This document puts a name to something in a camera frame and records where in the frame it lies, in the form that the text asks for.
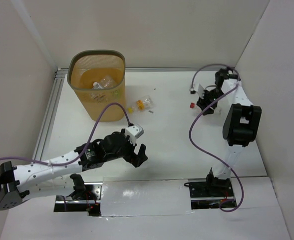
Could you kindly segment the red cap cola bottle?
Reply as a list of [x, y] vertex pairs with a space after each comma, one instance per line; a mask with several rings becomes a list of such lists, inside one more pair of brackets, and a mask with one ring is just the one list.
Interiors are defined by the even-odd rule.
[[[215, 103], [214, 105], [211, 106], [214, 110], [215, 110], [215, 113], [213, 115], [220, 115], [221, 114], [221, 110], [222, 108], [220, 106], [218, 106], [217, 103]], [[198, 107], [196, 105], [196, 103], [191, 103], [190, 104], [190, 109], [192, 110], [193, 112], [193, 115], [198, 115], [202, 110], [200, 109], [200, 107]]]

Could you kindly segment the clear bottle orange cap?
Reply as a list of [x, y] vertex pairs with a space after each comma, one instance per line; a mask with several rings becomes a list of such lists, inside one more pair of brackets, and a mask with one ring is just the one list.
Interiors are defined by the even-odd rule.
[[149, 95], [141, 97], [127, 108], [127, 111], [131, 113], [143, 112], [144, 110], [151, 109], [154, 106], [153, 101]]

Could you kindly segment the green plastic bottle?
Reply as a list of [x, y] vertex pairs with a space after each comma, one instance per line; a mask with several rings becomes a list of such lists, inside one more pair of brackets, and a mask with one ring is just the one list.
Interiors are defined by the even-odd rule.
[[118, 89], [118, 90], [115, 90], [111, 93], [111, 96], [112, 98], [115, 100], [115, 99], [119, 99], [122, 97], [122, 90], [121, 89]]

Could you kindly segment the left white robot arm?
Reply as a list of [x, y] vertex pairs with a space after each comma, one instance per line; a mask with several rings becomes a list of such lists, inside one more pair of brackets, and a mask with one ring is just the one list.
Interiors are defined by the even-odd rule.
[[144, 144], [138, 153], [134, 152], [136, 141], [143, 134], [142, 128], [132, 125], [42, 163], [17, 166], [10, 161], [2, 163], [0, 211], [16, 207], [29, 199], [52, 195], [81, 199], [86, 193], [82, 172], [100, 168], [104, 163], [119, 158], [136, 168], [147, 160]]

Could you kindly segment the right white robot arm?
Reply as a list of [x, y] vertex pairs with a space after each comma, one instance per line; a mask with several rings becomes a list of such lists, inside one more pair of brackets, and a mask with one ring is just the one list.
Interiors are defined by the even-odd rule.
[[206, 177], [205, 191], [210, 196], [216, 196], [222, 188], [229, 187], [231, 168], [242, 150], [255, 140], [262, 114], [261, 107], [247, 98], [238, 74], [233, 73], [229, 67], [215, 73], [215, 87], [212, 90], [198, 85], [196, 93], [199, 98], [196, 105], [204, 115], [211, 115], [215, 113], [218, 104], [213, 104], [207, 110], [205, 108], [227, 92], [230, 92], [226, 96], [230, 109], [223, 125], [222, 136], [228, 144], [228, 153], [223, 159], [224, 163], [220, 162], [212, 167]]

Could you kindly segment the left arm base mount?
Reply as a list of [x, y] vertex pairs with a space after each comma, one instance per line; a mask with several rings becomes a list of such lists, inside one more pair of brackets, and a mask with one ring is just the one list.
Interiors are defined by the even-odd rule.
[[102, 182], [85, 182], [80, 174], [72, 174], [72, 192], [57, 195], [54, 204], [55, 213], [87, 212], [91, 217], [101, 216]]

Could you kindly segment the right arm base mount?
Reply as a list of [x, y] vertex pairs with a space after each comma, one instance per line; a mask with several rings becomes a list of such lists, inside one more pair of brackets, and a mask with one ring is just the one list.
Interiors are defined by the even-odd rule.
[[192, 210], [233, 209], [237, 206], [231, 179], [219, 179], [209, 171], [205, 179], [184, 183], [189, 189]]

